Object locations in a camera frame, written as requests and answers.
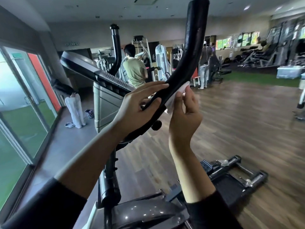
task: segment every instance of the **black handlebar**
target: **black handlebar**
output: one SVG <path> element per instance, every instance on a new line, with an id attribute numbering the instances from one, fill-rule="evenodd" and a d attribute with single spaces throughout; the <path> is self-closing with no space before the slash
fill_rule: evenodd
<path id="1" fill-rule="evenodd" d="M 120 42 L 120 35 L 119 35 L 120 28 L 118 25 L 112 24 L 110 26 L 110 29 L 112 32 L 112 42 L 113 42 L 115 62 L 112 65 L 112 68 L 109 70 L 109 74 L 115 76 L 117 71 L 120 69 L 121 62 L 122 62 L 121 42 Z"/>
<path id="2" fill-rule="evenodd" d="M 132 141 L 145 133 L 166 110 L 165 103 L 168 99 L 175 94 L 185 82 L 191 79 L 198 66 L 203 48 L 209 4 L 209 0 L 192 0 L 189 3 L 185 32 L 185 47 L 181 61 L 179 62 L 177 69 L 166 81 L 166 83 L 169 84 L 169 87 L 158 91 L 151 101 L 145 105 L 143 110 L 148 108 L 148 106 L 158 97 L 162 99 L 161 105 L 152 119 L 141 128 L 130 133 L 125 138 L 125 142 Z"/>

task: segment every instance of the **green turf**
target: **green turf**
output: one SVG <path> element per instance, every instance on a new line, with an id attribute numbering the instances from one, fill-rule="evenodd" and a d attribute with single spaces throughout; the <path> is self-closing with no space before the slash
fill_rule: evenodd
<path id="1" fill-rule="evenodd" d="M 285 87 L 298 87 L 299 79 L 277 79 L 275 75 L 259 74 L 259 73 L 243 73 L 232 72 L 223 76 L 225 80 L 232 80 L 236 82 L 249 82 L 262 85 L 285 86 Z"/>
<path id="2" fill-rule="evenodd" d="M 51 127 L 55 116 L 48 108 L 46 102 L 38 105 L 42 115 Z M 13 132 L 24 144 L 29 153 L 35 157 L 41 143 L 47 135 L 40 120 L 31 106 L 1 112 Z M 14 188 L 26 164 L 21 160 L 17 152 L 8 140 L 0 132 L 0 209 Z"/>

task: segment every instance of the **fingernail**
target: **fingernail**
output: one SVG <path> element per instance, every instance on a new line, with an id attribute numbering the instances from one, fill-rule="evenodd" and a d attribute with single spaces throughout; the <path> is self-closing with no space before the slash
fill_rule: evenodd
<path id="1" fill-rule="evenodd" d="M 181 97 L 182 93 L 181 92 L 177 92 L 176 97 Z"/>

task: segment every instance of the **white pants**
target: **white pants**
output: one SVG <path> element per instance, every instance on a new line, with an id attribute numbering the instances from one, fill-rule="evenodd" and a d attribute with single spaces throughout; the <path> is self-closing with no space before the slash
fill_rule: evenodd
<path id="1" fill-rule="evenodd" d="M 201 81 L 201 86 L 200 89 L 204 89 L 208 85 L 208 80 L 209 80 L 209 65 L 205 64 L 200 66 L 199 68 L 199 76 L 200 76 L 200 81 Z"/>
<path id="2" fill-rule="evenodd" d="M 83 109 L 81 107 L 81 98 L 79 94 L 75 94 L 75 97 L 67 97 L 65 103 L 71 113 L 71 118 L 75 127 L 81 128 L 82 125 L 86 125 L 83 116 Z"/>

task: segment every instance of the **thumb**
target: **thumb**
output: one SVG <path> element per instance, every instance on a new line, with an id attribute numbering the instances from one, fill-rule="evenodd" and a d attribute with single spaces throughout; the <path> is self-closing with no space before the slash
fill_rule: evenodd
<path id="1" fill-rule="evenodd" d="M 151 118 L 159 108 L 160 104 L 161 104 L 161 98 L 158 97 L 151 103 L 151 105 L 146 110 L 143 111 L 143 114 Z"/>
<path id="2" fill-rule="evenodd" d="M 177 92 L 174 103 L 173 103 L 173 114 L 181 112 L 181 111 L 183 112 L 182 103 L 183 103 L 182 93 Z"/>

